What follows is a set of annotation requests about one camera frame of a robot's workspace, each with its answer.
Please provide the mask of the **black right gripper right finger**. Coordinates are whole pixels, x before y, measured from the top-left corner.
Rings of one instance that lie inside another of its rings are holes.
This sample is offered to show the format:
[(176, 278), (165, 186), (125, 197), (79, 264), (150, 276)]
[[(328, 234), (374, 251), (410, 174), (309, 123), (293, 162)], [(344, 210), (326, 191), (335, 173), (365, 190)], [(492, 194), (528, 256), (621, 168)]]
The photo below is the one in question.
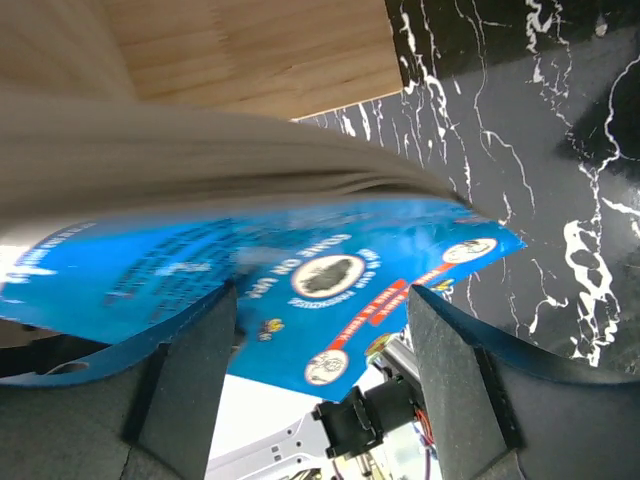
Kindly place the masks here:
[(443, 478), (638, 478), (638, 377), (550, 353), (425, 287), (408, 315)]

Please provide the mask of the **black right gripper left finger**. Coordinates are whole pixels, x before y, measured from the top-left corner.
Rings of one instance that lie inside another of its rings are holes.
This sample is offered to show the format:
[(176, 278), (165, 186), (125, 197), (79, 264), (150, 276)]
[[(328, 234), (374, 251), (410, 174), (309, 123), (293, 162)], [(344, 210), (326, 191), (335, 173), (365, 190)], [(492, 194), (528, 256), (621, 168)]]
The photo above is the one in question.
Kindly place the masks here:
[(236, 316), (227, 282), (120, 344), (2, 379), (2, 478), (203, 478)]

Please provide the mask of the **blue back-cover treehouse book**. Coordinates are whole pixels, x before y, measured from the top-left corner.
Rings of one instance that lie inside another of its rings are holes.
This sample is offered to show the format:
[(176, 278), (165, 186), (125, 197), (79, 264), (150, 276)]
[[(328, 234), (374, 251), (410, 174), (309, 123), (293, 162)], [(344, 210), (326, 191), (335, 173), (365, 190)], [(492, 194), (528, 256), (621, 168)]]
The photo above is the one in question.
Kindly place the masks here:
[(1, 381), (122, 371), (226, 287), (226, 373), (339, 401), (447, 288), (522, 241), (393, 153), (265, 117), (4, 93)]

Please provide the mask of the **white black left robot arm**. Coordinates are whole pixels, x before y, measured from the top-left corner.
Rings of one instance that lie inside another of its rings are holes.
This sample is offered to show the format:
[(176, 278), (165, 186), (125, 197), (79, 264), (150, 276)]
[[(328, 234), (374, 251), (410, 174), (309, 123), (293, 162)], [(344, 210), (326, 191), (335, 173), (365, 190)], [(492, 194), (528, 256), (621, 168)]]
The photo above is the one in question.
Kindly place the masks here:
[(262, 440), (209, 462), (207, 479), (345, 479), (337, 460), (361, 479), (429, 479), (437, 459), (413, 351), (392, 339), (374, 360), (385, 381), (354, 387)]

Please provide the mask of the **wooden shelf stand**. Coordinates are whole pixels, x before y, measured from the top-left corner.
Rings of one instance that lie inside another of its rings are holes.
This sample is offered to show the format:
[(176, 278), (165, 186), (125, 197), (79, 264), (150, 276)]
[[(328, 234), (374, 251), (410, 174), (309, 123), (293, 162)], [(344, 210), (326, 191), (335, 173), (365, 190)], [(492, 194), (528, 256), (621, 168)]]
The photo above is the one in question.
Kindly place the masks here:
[(403, 86), (381, 1), (5, 1), (1, 82), (285, 119)]

